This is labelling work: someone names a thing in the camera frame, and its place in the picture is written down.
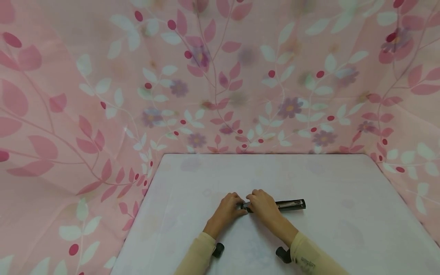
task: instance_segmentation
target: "pink leaf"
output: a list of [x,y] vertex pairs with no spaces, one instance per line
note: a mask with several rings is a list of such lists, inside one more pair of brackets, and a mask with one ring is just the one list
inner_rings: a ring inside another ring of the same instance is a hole
[[18,120],[0,117],[0,137],[6,137],[17,132],[22,126],[22,123]]
[[221,142],[221,137],[219,135],[216,135],[216,138],[214,139],[216,144],[220,144]]
[[221,46],[221,49],[224,52],[232,53],[232,52],[235,52],[236,50],[238,50],[241,47],[241,45],[242,44],[238,43],[238,42],[228,41],[228,42],[225,42],[223,44],[223,46]]
[[66,94],[60,94],[49,98],[49,106],[52,112],[61,113],[67,105]]
[[58,148],[56,145],[46,137],[43,136],[28,136],[32,146],[42,158],[56,159],[58,157]]
[[391,135],[394,132],[393,129],[391,128],[385,128],[382,130],[382,136],[383,137],[389,137],[389,135]]
[[187,65],[188,71],[195,77],[202,77],[203,71],[199,67]]
[[234,114],[233,111],[227,112],[227,113],[224,115],[224,121],[230,121],[230,120],[232,119],[232,115],[233,115],[233,114]]
[[3,104],[11,112],[23,117],[28,112],[28,100],[21,89],[13,83],[3,79]]
[[231,19],[235,21],[243,20],[250,13],[251,9],[252,9],[252,3],[238,5],[232,11]]
[[103,195],[101,196],[101,202],[108,199],[113,193],[116,191],[117,185],[112,185],[109,189],[105,190]]
[[368,119],[368,120],[372,120],[372,121],[378,120],[378,116],[375,113],[365,113],[362,115],[362,117],[365,119]]
[[415,95],[430,95],[440,90],[438,85],[420,84],[411,89]]
[[130,190],[130,188],[133,186],[133,184],[125,185],[124,188],[121,190],[117,198],[122,198],[127,194],[127,192]]
[[405,15],[402,18],[402,26],[410,30],[422,30],[425,26],[425,21],[420,16]]
[[83,116],[79,116],[80,120],[79,120],[79,126],[80,129],[83,131],[83,133],[88,136],[88,137],[92,137],[92,125],[90,125],[90,122],[88,122],[88,120],[83,117]]
[[177,32],[181,36],[185,36],[187,34],[188,26],[187,26],[187,18],[185,14],[181,10],[177,10]]
[[381,121],[385,122],[385,123],[390,122],[393,118],[394,118],[394,116],[392,114],[383,114],[383,115],[381,115]]
[[229,6],[229,0],[216,0],[217,10],[219,13],[227,18],[229,16],[229,11],[231,7]]
[[128,206],[125,202],[119,203],[119,210],[121,211],[122,215],[128,214]]
[[17,63],[15,63],[14,60],[12,60],[7,54],[5,54],[3,51],[0,51],[0,64],[16,71],[19,71],[20,68],[18,67]]
[[23,71],[32,71],[41,67],[43,63],[40,51],[34,46],[29,46],[18,53],[18,65]]
[[128,231],[130,230],[130,228],[132,228],[132,225],[134,223],[135,219],[131,218],[127,221],[127,223],[125,224],[124,228],[122,228],[122,231]]
[[53,162],[48,160],[38,160],[26,164],[23,167],[6,170],[14,176],[41,176],[54,167]]
[[101,186],[103,182],[102,181],[95,181],[91,184],[86,185],[84,188],[82,188],[77,195],[81,195],[81,194],[85,194],[88,192],[92,192],[93,190],[95,190],[96,188],[98,188],[99,186]]
[[106,181],[111,176],[111,161],[108,159],[104,164],[103,170],[101,171],[101,179]]
[[243,79],[234,81],[231,83],[231,85],[229,85],[229,90],[230,91],[237,91],[238,89],[240,89],[243,85]]
[[84,153],[96,154],[98,152],[98,148],[95,146],[95,144],[88,140],[77,138],[77,145]]
[[388,98],[384,99],[382,104],[384,106],[390,107],[390,106],[393,106],[394,104],[398,104],[398,103],[400,103],[402,101],[403,101],[403,99],[398,97],[398,96],[391,96],[391,97],[388,97]]
[[124,178],[125,178],[124,167],[121,167],[121,169],[119,169],[119,172],[117,173],[115,181],[117,184],[120,184]]
[[440,67],[432,69],[426,76],[426,80],[439,80],[440,79]]
[[422,79],[422,69],[423,64],[414,67],[408,74],[408,85],[410,86],[410,88],[417,85],[417,83],[419,83],[419,81]]

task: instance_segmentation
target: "pink floral fabric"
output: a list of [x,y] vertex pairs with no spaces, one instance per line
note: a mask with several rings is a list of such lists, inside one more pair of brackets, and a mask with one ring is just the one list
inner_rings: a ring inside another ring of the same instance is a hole
[[367,154],[439,242],[439,2],[1,1],[0,274],[108,274],[165,153]]

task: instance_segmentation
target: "red dot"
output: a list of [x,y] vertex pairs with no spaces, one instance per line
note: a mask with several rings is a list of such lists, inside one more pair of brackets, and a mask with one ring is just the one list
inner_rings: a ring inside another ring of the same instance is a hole
[[168,20],[168,27],[171,30],[175,30],[176,29],[176,22],[174,22],[174,20]]
[[77,245],[77,244],[73,244],[73,245],[69,248],[69,255],[70,255],[70,256],[76,255],[76,254],[78,253],[79,248],[80,248],[79,245]]
[[324,76],[324,71],[319,71],[316,73],[317,78],[322,78]]
[[142,13],[140,13],[140,11],[135,11],[135,17],[137,21],[142,22],[143,16]]
[[186,51],[186,52],[185,52],[185,57],[186,57],[187,59],[191,59],[191,57],[192,57],[192,53],[191,53],[190,51]]

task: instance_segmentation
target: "hand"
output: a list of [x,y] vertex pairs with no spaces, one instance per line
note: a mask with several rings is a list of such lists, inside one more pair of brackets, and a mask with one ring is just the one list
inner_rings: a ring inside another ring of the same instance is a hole
[[250,200],[249,208],[264,226],[290,247],[298,230],[281,215],[274,198],[262,189],[254,189],[246,198]]
[[244,209],[237,209],[237,204],[244,203],[237,193],[229,193],[224,197],[214,215],[206,223],[203,232],[217,239],[220,232],[238,217],[247,214]]

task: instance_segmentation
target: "white leaf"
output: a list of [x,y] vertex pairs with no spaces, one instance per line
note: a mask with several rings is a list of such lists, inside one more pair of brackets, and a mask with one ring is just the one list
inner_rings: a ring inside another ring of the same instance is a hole
[[94,242],[86,249],[86,251],[84,251],[84,253],[81,257],[81,260],[80,260],[80,265],[84,265],[84,264],[88,263],[88,261],[90,261],[93,258],[93,255],[95,254],[96,250],[98,249],[98,246],[99,246],[99,241]]
[[205,115],[205,110],[200,109],[195,113],[195,119],[201,119]]
[[108,59],[115,59],[119,56],[122,49],[122,41],[116,40],[110,44],[109,52],[107,53]]
[[250,129],[249,132],[248,132],[248,134],[247,134],[247,138],[248,138],[248,139],[253,139],[253,136],[254,136],[254,132],[253,132],[252,129]]
[[344,117],[346,110],[347,110],[347,104],[342,105],[342,106],[337,110],[336,117],[337,117],[337,118]]
[[96,84],[96,93],[98,94],[103,94],[105,92],[108,91],[108,89],[110,88],[110,84],[111,84],[111,78],[107,77],[107,78],[103,78],[101,79],[98,84]]
[[125,31],[133,31],[136,29],[130,19],[123,15],[112,15],[110,21]]
[[271,127],[279,127],[284,122],[284,120],[274,120],[271,122]]
[[415,198],[415,206],[421,214],[426,215],[425,205],[423,204],[423,200],[420,196]]
[[173,73],[177,72],[177,67],[168,65],[162,68],[162,74],[164,75],[172,75]]
[[92,73],[92,63],[90,62],[90,56],[85,54],[78,58],[77,60],[78,71],[82,76],[86,77]]
[[114,92],[114,102],[116,103],[116,106],[121,107],[122,104],[124,104],[124,97],[122,95],[122,90],[121,88],[118,88],[115,92]]
[[163,40],[165,40],[166,43],[174,46],[182,42],[180,36],[177,35],[175,32],[161,33],[161,37]]
[[278,45],[283,44],[287,41],[287,39],[290,37],[290,34],[292,33],[293,27],[295,26],[295,22],[291,22],[287,24],[282,31],[279,33],[278,37]]
[[278,81],[275,78],[265,78],[261,81],[261,83],[268,86],[269,88],[273,88],[278,85]]
[[364,59],[365,57],[368,56],[368,52],[367,51],[358,51],[357,53],[353,54],[350,59],[349,59],[349,63],[353,64],[356,63],[362,59]]
[[433,162],[427,162],[425,163],[425,171],[430,174],[431,176],[439,176],[439,170],[437,169],[437,166]]
[[386,11],[378,14],[378,23],[381,26],[388,26],[397,21],[397,13],[395,11]]
[[51,258],[47,257],[37,264],[36,267],[29,273],[29,275],[47,275],[49,270],[49,260]]
[[165,102],[168,100],[168,97],[166,97],[165,95],[157,95],[154,97],[154,101],[156,102]]
[[332,73],[336,69],[336,65],[337,65],[337,62],[336,62],[336,59],[334,58],[333,54],[329,54],[325,60],[324,68],[328,72]]
[[425,196],[426,194],[428,194],[428,188],[429,188],[429,184],[427,184],[427,183],[419,183],[417,185],[417,194],[419,196]]
[[79,202],[78,202],[78,206],[77,206],[77,218],[80,221],[85,221],[85,219],[88,216],[88,206],[87,203],[85,202],[85,198],[82,198]]
[[81,83],[79,87],[86,94],[88,94],[90,96],[94,96],[95,95],[95,92],[92,90],[92,88],[89,85]]
[[155,75],[152,71],[150,71],[149,69],[144,68],[144,69],[142,70],[142,72],[143,72],[143,76],[144,76],[148,81],[150,81],[150,82],[154,82],[154,83],[157,83],[158,78],[156,77],[156,75]]
[[423,142],[417,145],[417,153],[429,161],[436,158],[436,154]]
[[286,70],[282,73],[281,78],[279,79],[281,82],[284,82],[289,76],[292,74],[293,70],[295,69],[294,65],[290,65],[286,68]]
[[263,125],[269,125],[269,120],[268,120],[267,118],[262,117],[262,116],[258,116],[258,118],[259,118],[261,124],[263,124]]
[[399,156],[399,151],[397,149],[393,149],[387,152],[386,158],[387,159],[396,159]]
[[100,220],[101,220],[101,216],[96,216],[93,219],[91,219],[88,222],[88,224],[85,226],[83,234],[89,235],[89,234],[95,232],[95,229],[98,227]]
[[114,263],[115,263],[115,262],[116,262],[116,257],[113,256],[113,257],[111,257],[111,258],[106,262],[106,264],[104,265],[104,267],[110,269],[110,268],[112,268],[112,267],[114,266]]
[[275,51],[271,46],[261,45],[260,46],[261,53],[263,53],[264,59],[268,62],[275,62]]
[[106,117],[107,119],[111,119],[113,118],[117,113],[117,109],[116,108],[107,108],[106,109]]
[[316,113],[316,114],[312,115],[312,117],[310,117],[310,121],[318,121],[324,115],[325,115],[325,113]]
[[318,20],[315,24],[313,24],[310,28],[308,28],[305,33],[310,36],[320,34],[323,30],[326,29],[329,22],[330,19],[322,18]]
[[329,95],[331,93],[333,93],[333,88],[329,87],[329,86],[322,86],[319,87],[315,90],[315,93],[318,95]]
[[415,151],[406,151],[403,152],[402,155],[400,156],[400,161],[403,164],[410,164],[414,161],[414,157],[415,157]]
[[63,240],[74,241],[81,237],[81,229],[76,225],[60,226],[58,233]]

